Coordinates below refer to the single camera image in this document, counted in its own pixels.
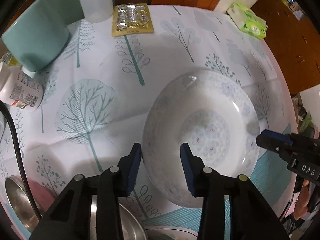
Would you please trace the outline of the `person's right hand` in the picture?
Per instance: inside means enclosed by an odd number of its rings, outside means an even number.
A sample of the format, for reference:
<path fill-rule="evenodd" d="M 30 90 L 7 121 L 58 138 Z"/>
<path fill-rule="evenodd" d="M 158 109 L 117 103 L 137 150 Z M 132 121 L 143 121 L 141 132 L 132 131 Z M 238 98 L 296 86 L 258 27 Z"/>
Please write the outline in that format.
<path fill-rule="evenodd" d="M 293 217 L 295 220 L 299 220 L 300 218 L 304 217 L 308 212 L 308 203 L 310 200 L 308 185 L 309 181 L 304 179 L 301 192 L 298 196 L 298 200 L 296 201 L 293 211 Z"/>

